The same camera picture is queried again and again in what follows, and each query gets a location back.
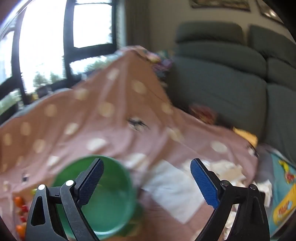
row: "framed picture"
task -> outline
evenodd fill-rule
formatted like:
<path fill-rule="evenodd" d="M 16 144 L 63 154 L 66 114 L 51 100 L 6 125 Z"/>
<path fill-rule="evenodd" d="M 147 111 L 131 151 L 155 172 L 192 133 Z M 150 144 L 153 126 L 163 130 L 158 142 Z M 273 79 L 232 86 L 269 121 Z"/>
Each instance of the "framed picture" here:
<path fill-rule="evenodd" d="M 250 11 L 248 0 L 189 0 L 192 8 L 222 7 Z"/>
<path fill-rule="evenodd" d="M 263 0 L 256 0 L 260 13 L 269 19 L 275 20 L 281 24 L 283 24 L 282 20 L 279 16 L 263 1 Z"/>

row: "sofa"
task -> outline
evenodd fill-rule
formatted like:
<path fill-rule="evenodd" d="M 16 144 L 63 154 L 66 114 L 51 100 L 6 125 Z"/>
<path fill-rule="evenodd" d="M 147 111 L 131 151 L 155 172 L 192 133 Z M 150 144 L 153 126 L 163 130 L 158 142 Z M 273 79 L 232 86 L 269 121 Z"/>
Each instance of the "sofa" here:
<path fill-rule="evenodd" d="M 186 22 L 179 26 L 166 78 L 172 103 L 210 107 L 296 163 L 296 44 L 256 25 Z"/>

